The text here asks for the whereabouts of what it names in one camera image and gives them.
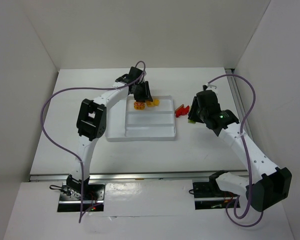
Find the yellow long lego brick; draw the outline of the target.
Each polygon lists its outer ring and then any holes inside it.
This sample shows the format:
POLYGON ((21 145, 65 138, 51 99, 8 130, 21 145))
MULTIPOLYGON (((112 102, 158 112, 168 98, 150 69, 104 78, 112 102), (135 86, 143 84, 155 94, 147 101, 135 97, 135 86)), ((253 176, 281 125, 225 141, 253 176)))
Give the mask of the yellow long lego brick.
POLYGON ((148 108, 151 108, 151 107, 155 106, 153 101, 148 101, 148 100, 146 101, 146 105, 147 105, 148 108))

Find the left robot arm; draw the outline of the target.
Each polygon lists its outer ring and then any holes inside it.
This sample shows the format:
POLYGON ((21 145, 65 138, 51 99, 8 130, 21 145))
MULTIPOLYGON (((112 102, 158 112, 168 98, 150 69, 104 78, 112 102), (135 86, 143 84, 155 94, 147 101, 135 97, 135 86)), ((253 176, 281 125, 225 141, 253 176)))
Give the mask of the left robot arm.
POLYGON ((94 99, 81 102, 76 122, 79 144, 75 154, 78 163, 66 179, 66 185, 79 195, 90 191, 90 165, 98 140, 107 128, 107 113, 128 95, 144 103, 152 100, 149 83, 144 80, 146 70, 132 66, 128 73, 118 77, 112 87, 94 99))

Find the red lego piece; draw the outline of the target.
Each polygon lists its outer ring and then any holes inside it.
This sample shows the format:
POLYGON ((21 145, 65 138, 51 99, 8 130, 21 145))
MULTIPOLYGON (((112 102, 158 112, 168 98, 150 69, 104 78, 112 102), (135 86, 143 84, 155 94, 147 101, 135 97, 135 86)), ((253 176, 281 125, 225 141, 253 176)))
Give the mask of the red lego piece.
POLYGON ((180 116, 188 115, 189 111, 190 111, 190 106, 189 105, 185 106, 184 104, 182 104, 174 111, 174 115, 176 118, 179 118, 180 116))

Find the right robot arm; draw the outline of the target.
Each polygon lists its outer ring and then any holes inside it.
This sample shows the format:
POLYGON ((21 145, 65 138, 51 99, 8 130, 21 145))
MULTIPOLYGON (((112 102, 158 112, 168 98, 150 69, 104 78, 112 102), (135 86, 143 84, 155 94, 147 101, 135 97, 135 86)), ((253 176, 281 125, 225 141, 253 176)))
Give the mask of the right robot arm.
POLYGON ((292 173, 269 160, 246 134, 239 119, 230 110, 221 110, 217 94, 212 90, 198 92, 192 101, 188 119, 205 124, 223 140, 248 171, 248 177, 240 177, 220 170, 209 177, 212 188, 246 197, 249 205, 262 212, 289 194, 292 173))

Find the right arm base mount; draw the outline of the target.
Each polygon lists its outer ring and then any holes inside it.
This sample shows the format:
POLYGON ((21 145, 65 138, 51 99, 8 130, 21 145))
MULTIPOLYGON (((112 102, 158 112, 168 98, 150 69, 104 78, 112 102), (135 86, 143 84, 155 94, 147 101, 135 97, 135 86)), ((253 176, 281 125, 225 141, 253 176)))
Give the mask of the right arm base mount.
POLYGON ((216 190, 210 182, 193 182, 192 189, 188 191, 194 197, 196 210, 225 209, 227 204, 234 207, 237 195, 222 190, 216 190))

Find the round orange lego piece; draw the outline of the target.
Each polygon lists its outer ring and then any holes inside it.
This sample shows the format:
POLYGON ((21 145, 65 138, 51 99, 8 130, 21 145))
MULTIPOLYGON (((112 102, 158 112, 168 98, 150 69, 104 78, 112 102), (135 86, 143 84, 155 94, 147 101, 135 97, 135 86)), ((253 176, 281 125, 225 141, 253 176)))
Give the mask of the round orange lego piece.
POLYGON ((135 110, 144 110, 146 107, 146 103, 145 102, 139 102, 139 101, 135 101, 133 103, 133 108, 135 110))

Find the small yellow lego brick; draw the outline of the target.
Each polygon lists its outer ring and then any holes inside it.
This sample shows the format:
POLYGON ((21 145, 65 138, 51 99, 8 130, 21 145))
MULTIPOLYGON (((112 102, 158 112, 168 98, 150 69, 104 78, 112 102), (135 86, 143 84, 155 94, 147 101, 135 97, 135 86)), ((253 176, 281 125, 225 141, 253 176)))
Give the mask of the small yellow lego brick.
POLYGON ((159 106, 160 100, 159 100, 159 99, 154 99, 154 100, 153 100, 153 104, 154 104, 155 106, 159 106))

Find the green yellow lego stack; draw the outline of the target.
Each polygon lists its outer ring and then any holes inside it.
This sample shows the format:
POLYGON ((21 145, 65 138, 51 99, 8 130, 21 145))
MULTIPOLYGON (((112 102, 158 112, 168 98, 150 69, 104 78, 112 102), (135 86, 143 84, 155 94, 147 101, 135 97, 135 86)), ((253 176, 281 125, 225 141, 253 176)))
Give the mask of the green yellow lego stack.
POLYGON ((196 124, 196 122, 195 122, 195 121, 193 121, 193 120, 190 120, 190 119, 188 119, 188 123, 189 123, 189 124, 196 124))

